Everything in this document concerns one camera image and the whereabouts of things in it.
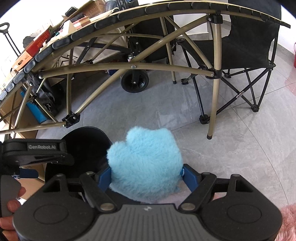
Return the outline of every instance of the bolt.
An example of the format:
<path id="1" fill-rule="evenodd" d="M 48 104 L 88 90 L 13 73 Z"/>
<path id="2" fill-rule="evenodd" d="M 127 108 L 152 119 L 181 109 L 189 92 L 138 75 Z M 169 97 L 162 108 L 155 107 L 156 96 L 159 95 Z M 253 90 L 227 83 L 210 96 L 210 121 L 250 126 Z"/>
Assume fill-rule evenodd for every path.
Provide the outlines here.
<path id="1" fill-rule="evenodd" d="M 192 211 L 195 209 L 195 205 L 193 203 L 190 203 L 190 202 L 186 202 L 186 203 L 183 203 L 181 205 L 181 208 L 184 210 L 184 211 Z"/>
<path id="2" fill-rule="evenodd" d="M 102 209 L 103 211 L 111 211 L 114 208 L 115 208 L 114 204 L 113 203 L 109 203 L 109 202 L 103 203 L 100 206 L 100 209 Z"/>

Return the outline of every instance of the pink plush rug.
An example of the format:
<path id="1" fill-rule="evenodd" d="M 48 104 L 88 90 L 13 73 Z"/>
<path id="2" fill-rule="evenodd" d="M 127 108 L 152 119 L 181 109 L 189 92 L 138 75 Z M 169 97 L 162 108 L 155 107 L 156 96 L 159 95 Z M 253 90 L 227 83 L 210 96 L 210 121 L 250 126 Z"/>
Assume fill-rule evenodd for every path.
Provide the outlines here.
<path id="1" fill-rule="evenodd" d="M 296 241 L 296 203 L 281 209 L 283 224 L 275 241 Z"/>

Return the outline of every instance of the fluffy blue stuffed toy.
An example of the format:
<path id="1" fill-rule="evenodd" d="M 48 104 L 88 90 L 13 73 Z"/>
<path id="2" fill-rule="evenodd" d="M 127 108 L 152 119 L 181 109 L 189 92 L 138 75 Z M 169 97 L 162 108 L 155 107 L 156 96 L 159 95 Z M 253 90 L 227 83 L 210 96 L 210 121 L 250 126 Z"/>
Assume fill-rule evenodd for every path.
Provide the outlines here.
<path id="1" fill-rule="evenodd" d="M 134 127 L 107 152 L 110 188 L 135 201 L 153 203 L 178 190 L 183 161 L 168 129 Z"/>

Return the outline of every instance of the black fabric seat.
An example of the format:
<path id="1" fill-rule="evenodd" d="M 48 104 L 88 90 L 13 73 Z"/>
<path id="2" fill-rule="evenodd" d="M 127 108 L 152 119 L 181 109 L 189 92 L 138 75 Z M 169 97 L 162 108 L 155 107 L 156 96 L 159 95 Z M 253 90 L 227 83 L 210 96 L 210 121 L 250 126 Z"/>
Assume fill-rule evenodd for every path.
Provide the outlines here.
<path id="1" fill-rule="evenodd" d="M 235 4 L 243 7 L 248 7 L 265 14 L 271 15 L 275 18 L 281 19 L 281 5 L 275 0 L 228 0 L 228 3 Z M 246 84 L 248 85 L 241 91 L 236 89 L 228 80 L 223 76 L 221 80 L 227 84 L 237 95 L 228 101 L 223 107 L 217 110 L 217 114 L 231 105 L 236 99 L 243 98 L 254 112 L 259 111 L 259 106 L 265 94 L 271 72 L 275 67 L 274 58 L 276 53 L 277 39 L 279 33 L 279 24 L 271 21 L 259 21 L 250 18 L 238 17 L 230 15 L 231 30 L 228 36 L 222 38 L 222 70 L 228 70 L 227 73 L 223 71 L 226 78 L 231 78 L 237 74 L 246 74 Z M 274 47 L 272 57 L 269 60 L 269 50 L 272 41 L 274 40 Z M 210 63 L 214 66 L 214 46 L 213 40 L 195 40 L 193 41 L 197 47 L 203 52 Z M 184 39 L 177 39 L 177 43 L 182 47 L 188 66 L 191 63 L 187 52 L 194 58 L 201 69 L 207 69 L 205 63 L 201 60 L 199 55 L 195 52 L 192 46 Z M 253 81 L 249 76 L 249 71 L 264 68 L 263 72 L 258 75 Z M 235 73 L 230 73 L 232 69 L 244 69 Z M 264 88 L 258 103 L 253 90 L 253 85 L 261 79 L 266 73 L 267 78 Z M 200 103 L 201 116 L 200 121 L 202 124 L 208 123 L 209 117 L 204 114 L 201 98 L 199 95 L 198 86 L 194 77 L 183 79 L 182 84 L 188 84 L 188 81 L 193 79 L 194 87 L 196 89 L 197 97 Z M 253 104 L 244 96 L 244 93 L 249 90 L 252 93 Z"/>

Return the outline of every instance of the chair foot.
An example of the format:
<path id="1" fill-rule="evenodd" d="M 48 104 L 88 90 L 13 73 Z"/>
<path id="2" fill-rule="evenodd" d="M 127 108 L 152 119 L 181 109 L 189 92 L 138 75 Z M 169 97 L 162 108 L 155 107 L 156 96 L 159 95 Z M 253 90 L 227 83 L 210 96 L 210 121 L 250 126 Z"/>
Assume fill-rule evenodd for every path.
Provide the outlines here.
<path id="1" fill-rule="evenodd" d="M 230 79 L 230 78 L 231 78 L 231 75 L 228 74 L 228 73 L 225 73 L 224 76 L 225 76 L 225 78 L 227 78 L 227 79 Z"/>
<path id="2" fill-rule="evenodd" d="M 254 105 L 254 107 L 253 108 L 251 107 L 251 109 L 255 113 L 259 111 L 259 107 L 257 107 L 257 105 Z"/>
<path id="3" fill-rule="evenodd" d="M 210 118 L 208 115 L 202 116 L 200 115 L 200 123 L 202 125 L 208 124 L 210 122 Z"/>
<path id="4" fill-rule="evenodd" d="M 187 78 L 187 79 L 181 79 L 181 84 L 182 84 L 182 85 L 187 85 L 187 84 L 189 84 L 189 82 L 188 82 L 188 78 Z"/>

